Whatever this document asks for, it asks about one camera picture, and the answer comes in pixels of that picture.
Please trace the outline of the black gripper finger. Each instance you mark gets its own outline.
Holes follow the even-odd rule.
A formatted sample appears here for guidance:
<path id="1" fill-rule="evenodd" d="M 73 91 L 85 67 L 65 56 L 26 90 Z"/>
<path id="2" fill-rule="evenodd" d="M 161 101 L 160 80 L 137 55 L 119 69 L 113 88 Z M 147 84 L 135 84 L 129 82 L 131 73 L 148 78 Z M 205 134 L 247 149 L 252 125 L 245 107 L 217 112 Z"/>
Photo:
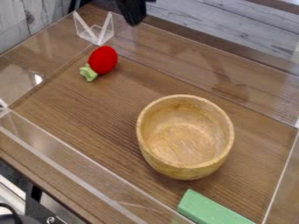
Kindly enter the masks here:
<path id="1" fill-rule="evenodd" d="M 147 16 L 148 2 L 155 3 L 156 0 L 116 0 L 116 6 L 120 13 L 131 26 L 139 25 Z"/>

